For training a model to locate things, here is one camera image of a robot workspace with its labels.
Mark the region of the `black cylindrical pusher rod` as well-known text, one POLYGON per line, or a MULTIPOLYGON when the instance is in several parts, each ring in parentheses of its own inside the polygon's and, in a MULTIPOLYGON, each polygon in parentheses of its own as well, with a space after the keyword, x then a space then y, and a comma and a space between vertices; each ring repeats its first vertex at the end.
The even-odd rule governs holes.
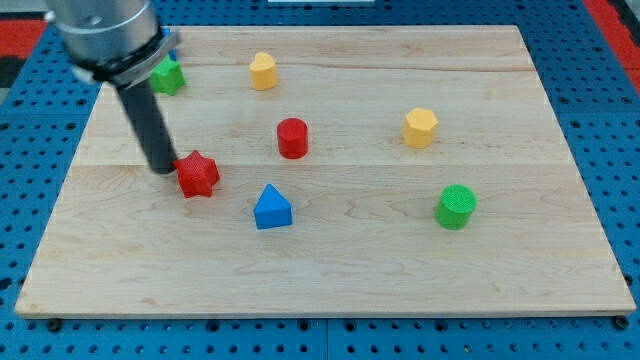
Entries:
POLYGON ((173 172, 176 151, 150 82, 117 87, 116 92, 150 169, 160 175, 173 172))

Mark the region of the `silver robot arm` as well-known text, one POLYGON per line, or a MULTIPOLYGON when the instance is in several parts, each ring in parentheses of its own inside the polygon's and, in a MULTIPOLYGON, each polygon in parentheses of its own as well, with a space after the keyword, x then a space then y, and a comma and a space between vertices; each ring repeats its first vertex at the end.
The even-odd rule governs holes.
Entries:
POLYGON ((175 170, 172 139, 151 74, 180 43, 165 33, 150 0, 47 0, 45 20, 62 37, 77 78, 111 84, 156 174, 175 170))

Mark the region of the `blue block behind arm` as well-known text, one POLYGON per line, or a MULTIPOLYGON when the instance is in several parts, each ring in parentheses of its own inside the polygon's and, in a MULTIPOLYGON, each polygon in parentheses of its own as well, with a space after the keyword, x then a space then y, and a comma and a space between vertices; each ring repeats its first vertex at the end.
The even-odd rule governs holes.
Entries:
POLYGON ((173 32, 169 28, 162 27, 162 48, 172 61, 177 60, 175 48, 180 43, 180 35, 177 32, 173 32))

